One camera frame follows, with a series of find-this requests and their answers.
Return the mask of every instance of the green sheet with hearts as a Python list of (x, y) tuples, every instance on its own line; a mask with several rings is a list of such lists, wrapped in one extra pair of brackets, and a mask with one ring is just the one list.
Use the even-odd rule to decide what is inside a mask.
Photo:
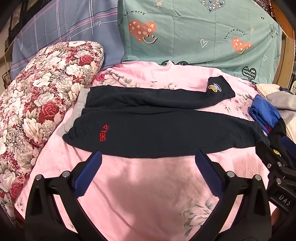
[(253, 0), (119, 0), (122, 61), (219, 68), (272, 83), (281, 27)]

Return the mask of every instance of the pink bed sheet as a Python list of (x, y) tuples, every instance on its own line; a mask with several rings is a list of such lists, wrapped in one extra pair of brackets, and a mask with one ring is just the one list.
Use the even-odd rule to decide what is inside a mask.
[[(203, 110), (252, 120), (247, 109), (258, 94), (254, 86), (214, 68), (180, 66), (171, 62), (167, 66), (130, 62), (102, 71), (93, 86), (110, 84), (205, 91), (208, 78), (219, 75), (229, 82), (236, 96)], [(67, 111), (63, 122), (72, 110), (73, 107)], [(65, 170), (72, 170), (89, 155), (89, 152), (67, 145), (55, 131), (17, 198), (15, 208), (18, 212), (25, 217), (30, 188), (37, 174), (43, 174), (45, 178), (58, 176)], [(260, 174), (267, 185), (268, 170), (255, 154), (254, 147), (232, 148), (208, 156), (238, 176)], [(223, 230), (231, 226), (240, 201), (241, 197), (237, 198)], [(67, 228), (75, 231), (58, 197), (56, 202)], [(189, 240), (211, 214), (218, 199), (202, 178), (194, 156), (128, 159), (103, 155), (99, 171), (79, 202), (109, 241), (156, 241)]]

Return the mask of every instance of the orange heart print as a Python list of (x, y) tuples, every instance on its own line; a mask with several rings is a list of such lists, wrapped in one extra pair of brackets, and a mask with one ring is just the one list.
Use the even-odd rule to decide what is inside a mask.
[(238, 54), (243, 54), (252, 44), (250, 42), (244, 43), (240, 38), (233, 38), (232, 46)]
[(145, 40), (145, 38), (151, 36), (156, 31), (156, 24), (154, 22), (147, 22), (142, 24), (138, 20), (131, 20), (128, 23), (128, 29), (130, 34), (134, 36), (140, 43)]

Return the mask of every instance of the silver screw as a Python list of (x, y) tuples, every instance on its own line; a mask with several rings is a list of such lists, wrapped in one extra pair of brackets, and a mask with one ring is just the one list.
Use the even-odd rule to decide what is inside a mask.
[(262, 179), (262, 177), (260, 176), (260, 175), (255, 175), (255, 179), (257, 180), (257, 181), (261, 181), (261, 179)]
[(38, 175), (35, 177), (35, 179), (36, 179), (37, 181), (39, 181), (41, 178), (42, 178), (42, 175), (41, 175), (41, 174), (38, 174)]
[(281, 185), (281, 180), (279, 178), (276, 179), (276, 183)]
[(234, 174), (234, 172), (232, 172), (232, 171), (228, 171), (228, 172), (227, 172), (227, 176), (229, 176), (229, 177), (234, 177), (235, 174)]
[(69, 171), (64, 171), (64, 172), (62, 173), (62, 176), (63, 176), (63, 177), (69, 177), (69, 176), (70, 176), (70, 172), (69, 172)]

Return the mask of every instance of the floral pillow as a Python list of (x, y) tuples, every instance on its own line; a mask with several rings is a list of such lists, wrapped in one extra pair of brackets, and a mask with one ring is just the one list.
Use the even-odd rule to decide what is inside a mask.
[(96, 42), (45, 47), (0, 96), (0, 204), (12, 219), (39, 152), (103, 60)]

